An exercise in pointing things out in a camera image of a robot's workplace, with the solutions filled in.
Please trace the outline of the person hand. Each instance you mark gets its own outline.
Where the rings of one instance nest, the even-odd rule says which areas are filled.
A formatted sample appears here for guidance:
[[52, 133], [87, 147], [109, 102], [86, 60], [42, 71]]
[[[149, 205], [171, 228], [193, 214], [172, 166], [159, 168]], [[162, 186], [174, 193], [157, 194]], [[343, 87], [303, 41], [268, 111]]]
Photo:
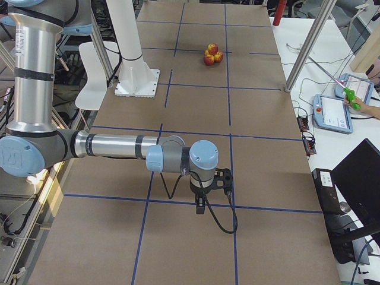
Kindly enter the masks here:
[[375, 116], [376, 115], [376, 107], [375, 106], [369, 106], [365, 104], [363, 101], [361, 101], [358, 97], [355, 97], [353, 100], [349, 101], [348, 99], [344, 100], [345, 104], [354, 108], [356, 105], [358, 105], [360, 108], [358, 111], [369, 115], [369, 116]]

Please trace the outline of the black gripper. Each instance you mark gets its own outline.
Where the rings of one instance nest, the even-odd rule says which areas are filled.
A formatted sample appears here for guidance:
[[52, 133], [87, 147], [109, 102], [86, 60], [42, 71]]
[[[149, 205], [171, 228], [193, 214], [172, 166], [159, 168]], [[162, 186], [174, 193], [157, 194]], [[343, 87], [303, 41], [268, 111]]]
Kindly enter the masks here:
[[196, 213], [204, 214], [205, 199], [202, 196], [202, 194], [208, 194], [213, 190], [217, 190], [219, 189], [219, 186], [214, 178], [205, 181], [200, 181], [198, 178], [195, 177], [195, 175], [190, 175], [190, 189], [194, 194], [196, 194]]

